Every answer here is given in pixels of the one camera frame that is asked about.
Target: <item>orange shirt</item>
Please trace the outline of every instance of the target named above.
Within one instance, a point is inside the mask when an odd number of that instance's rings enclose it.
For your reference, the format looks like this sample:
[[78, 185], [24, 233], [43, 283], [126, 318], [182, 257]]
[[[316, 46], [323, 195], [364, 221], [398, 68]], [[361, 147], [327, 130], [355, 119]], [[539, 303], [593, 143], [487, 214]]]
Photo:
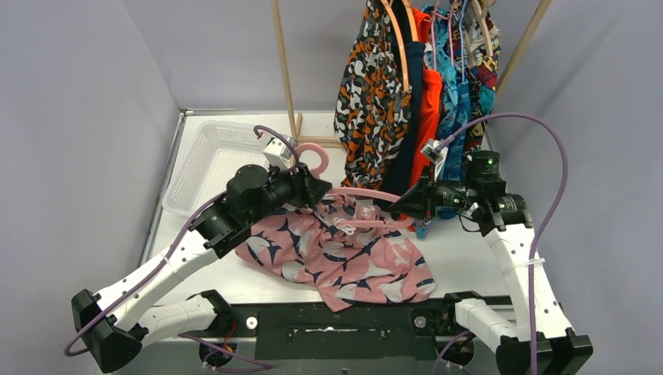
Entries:
[[[419, 33], [419, 41], [428, 43], [431, 30], [431, 17], [412, 8], [414, 23]], [[439, 122], [439, 97], [442, 94], [442, 76], [434, 70], [424, 68], [424, 83], [421, 86], [421, 107], [419, 109], [419, 129], [417, 132], [417, 149], [414, 153], [414, 163], [410, 175], [410, 187], [414, 186], [421, 176], [421, 168], [430, 164], [424, 154], [420, 153], [422, 147], [429, 139], [435, 138]]]

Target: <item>wooden frame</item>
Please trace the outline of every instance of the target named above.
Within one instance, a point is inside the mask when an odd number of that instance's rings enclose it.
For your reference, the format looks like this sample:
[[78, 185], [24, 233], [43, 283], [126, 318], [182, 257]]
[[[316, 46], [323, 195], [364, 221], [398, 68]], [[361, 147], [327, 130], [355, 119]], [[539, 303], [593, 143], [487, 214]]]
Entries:
[[[525, 31], [520, 37], [514, 53], [507, 62], [507, 65], [504, 67], [500, 79], [497, 81], [496, 86], [496, 98], [499, 96], [501, 90], [511, 77], [515, 67], [518, 65], [522, 56], [525, 54], [529, 42], [532, 40], [536, 29], [539, 27], [543, 16], [546, 14], [548, 7], [552, 0], [540, 0], [539, 4], [532, 15], [532, 18], [529, 20]], [[290, 121], [290, 131], [292, 137], [295, 138], [297, 143], [301, 142], [314, 142], [318, 143], [324, 147], [333, 147], [333, 148], [342, 148], [342, 145], [339, 143], [339, 140], [336, 137], [314, 137], [308, 135], [301, 135], [303, 115], [302, 113], [297, 113], [297, 118], [295, 119], [295, 111], [292, 104], [292, 92], [290, 91], [290, 77], [288, 75], [288, 63], [285, 58], [285, 42], [283, 40], [283, 28], [281, 26], [281, 12], [278, 7], [278, 0], [271, 0], [272, 16], [274, 17], [274, 30], [276, 31], [276, 43], [278, 46], [278, 56], [281, 60], [281, 75], [283, 76], [283, 88], [285, 90], [285, 101], [288, 105], [288, 120]]]

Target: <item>pink patterned garment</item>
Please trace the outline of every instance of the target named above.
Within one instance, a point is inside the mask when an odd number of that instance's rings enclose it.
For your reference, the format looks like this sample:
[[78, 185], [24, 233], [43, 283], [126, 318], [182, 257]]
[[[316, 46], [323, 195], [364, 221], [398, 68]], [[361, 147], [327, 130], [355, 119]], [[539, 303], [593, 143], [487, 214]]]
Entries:
[[235, 251], [246, 262], [298, 284], [316, 287], [336, 312], [355, 302], [420, 302], [435, 289], [423, 255], [398, 231], [346, 234], [337, 220], [377, 220], [380, 209], [328, 195], [315, 212], [281, 208], [253, 226]]

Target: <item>table surface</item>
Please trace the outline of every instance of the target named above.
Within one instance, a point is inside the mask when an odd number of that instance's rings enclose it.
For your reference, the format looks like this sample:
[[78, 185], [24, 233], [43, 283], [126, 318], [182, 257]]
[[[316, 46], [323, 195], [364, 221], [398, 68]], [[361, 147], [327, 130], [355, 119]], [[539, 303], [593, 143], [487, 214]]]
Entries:
[[[304, 113], [302, 134], [332, 136], [333, 113]], [[181, 167], [198, 127], [208, 120], [234, 121], [250, 125], [264, 125], [279, 133], [290, 135], [288, 115], [267, 113], [220, 116], [187, 116], [177, 151], [174, 170]], [[326, 148], [330, 165], [321, 178], [338, 186], [345, 176], [343, 166], [345, 152], [340, 148]], [[318, 157], [306, 152], [302, 161], [311, 167]], [[170, 246], [186, 218], [163, 211], [150, 257]], [[479, 234], [464, 232], [458, 220], [436, 220], [425, 240], [418, 240], [414, 233], [403, 232], [421, 251], [437, 283], [433, 298], [443, 297], [452, 291], [477, 291], [480, 295], [508, 295], [507, 285], [490, 247]], [[260, 268], [249, 265], [234, 252], [199, 270], [168, 293], [160, 304], [180, 302], [187, 297], [209, 289], [216, 289], [231, 304], [238, 303], [287, 303], [321, 302], [314, 287], [289, 283]]]

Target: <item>white plastic basket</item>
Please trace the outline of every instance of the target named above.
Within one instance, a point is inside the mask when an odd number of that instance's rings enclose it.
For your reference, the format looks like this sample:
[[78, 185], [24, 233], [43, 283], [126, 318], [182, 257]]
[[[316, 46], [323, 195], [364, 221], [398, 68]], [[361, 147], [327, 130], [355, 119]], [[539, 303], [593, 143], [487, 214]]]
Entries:
[[170, 180], [163, 209], [190, 216], [201, 204], [225, 191], [239, 167], [265, 165], [264, 147], [251, 125], [229, 121], [201, 124], [184, 163]]

